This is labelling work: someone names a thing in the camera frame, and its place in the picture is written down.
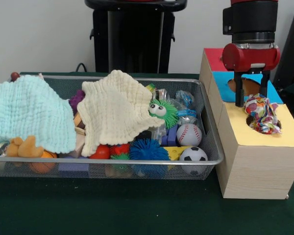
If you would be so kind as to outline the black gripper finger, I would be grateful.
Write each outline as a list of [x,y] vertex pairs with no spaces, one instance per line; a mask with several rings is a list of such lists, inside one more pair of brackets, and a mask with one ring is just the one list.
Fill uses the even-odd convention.
[[237,107],[244,106],[244,89],[243,89],[243,81],[242,81],[242,72],[234,72],[234,81],[235,81],[235,105]]
[[263,71],[262,72],[262,79],[260,83],[260,90],[259,94],[261,94],[264,97],[267,97],[267,92],[268,92],[268,81],[270,80],[270,71]]

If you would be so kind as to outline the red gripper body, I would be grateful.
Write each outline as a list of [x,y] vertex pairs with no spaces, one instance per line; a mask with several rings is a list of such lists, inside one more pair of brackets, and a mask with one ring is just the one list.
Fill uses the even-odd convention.
[[222,51],[222,62],[228,71],[271,71],[279,63],[281,53],[278,46],[268,44],[227,44]]

